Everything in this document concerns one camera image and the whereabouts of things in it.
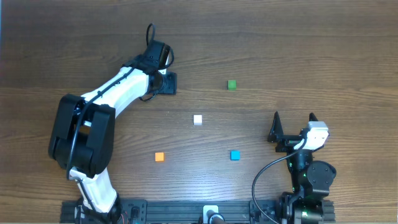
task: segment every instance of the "wooden table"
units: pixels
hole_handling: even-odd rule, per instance
[[[397,1],[3,0],[0,222],[57,222],[80,197],[47,155],[58,102],[142,53],[150,22],[174,49],[178,90],[116,120],[109,173],[122,197],[250,200],[255,174],[283,156],[266,142],[274,112],[287,134],[314,112],[331,133],[315,157],[337,169],[336,219],[397,221]],[[290,189],[283,162],[257,194]]]

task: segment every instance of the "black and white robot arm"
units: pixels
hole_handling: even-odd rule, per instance
[[[176,94],[177,75],[167,71],[174,54],[168,45],[153,39],[154,32],[146,51],[125,63],[115,77],[81,96],[65,95],[58,106],[49,156],[67,170],[68,180],[77,182],[83,196],[81,212],[103,223],[116,223],[121,215],[120,199],[106,168],[113,151],[115,118],[146,94],[151,98]]]

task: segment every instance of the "green cube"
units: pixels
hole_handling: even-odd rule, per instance
[[[236,80],[228,80],[228,90],[236,90]]]

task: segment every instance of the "colored block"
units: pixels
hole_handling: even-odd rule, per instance
[[[236,80],[228,80],[228,90],[236,90]]]
[[[231,160],[238,161],[241,159],[241,152],[239,151],[231,151]]]
[[[201,125],[201,115],[193,115],[193,125]]]
[[[155,161],[164,162],[164,152],[155,152]]]

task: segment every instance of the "blue cube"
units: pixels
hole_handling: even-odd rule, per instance
[[[238,161],[241,159],[241,152],[239,151],[231,151],[231,160]]]

